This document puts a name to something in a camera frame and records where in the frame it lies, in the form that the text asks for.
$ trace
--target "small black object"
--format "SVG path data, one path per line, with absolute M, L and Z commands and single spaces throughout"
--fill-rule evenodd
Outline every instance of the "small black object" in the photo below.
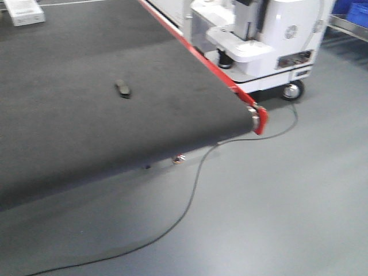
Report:
M 218 52 L 218 66 L 222 69 L 230 69 L 234 63 L 233 59 L 229 57 L 225 51 L 217 49 Z
M 131 90 L 129 86 L 122 79 L 116 80 L 115 85 L 119 90 L 120 96 L 122 96 L 125 99 L 131 98 Z

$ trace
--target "conveyor belt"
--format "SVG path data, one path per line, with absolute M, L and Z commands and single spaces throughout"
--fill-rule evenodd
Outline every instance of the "conveyor belt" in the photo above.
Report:
M 0 210 L 252 130 L 246 105 L 138 2 L 44 11 L 0 25 Z

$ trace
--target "white robot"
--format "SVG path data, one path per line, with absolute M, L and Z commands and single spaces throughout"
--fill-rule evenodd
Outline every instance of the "white robot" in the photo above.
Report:
M 300 98 L 334 0 L 194 0 L 191 43 L 244 91 Z

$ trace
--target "gray floor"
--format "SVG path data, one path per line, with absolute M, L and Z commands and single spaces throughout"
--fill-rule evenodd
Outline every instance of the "gray floor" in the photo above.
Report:
M 193 205 L 164 239 L 73 276 L 363 276 L 368 271 L 368 44 L 326 40 L 287 134 L 227 144 L 203 166 Z M 265 136 L 294 120 L 262 103 Z M 114 255 L 183 212 L 201 156 L 169 160 L 0 213 L 0 275 Z

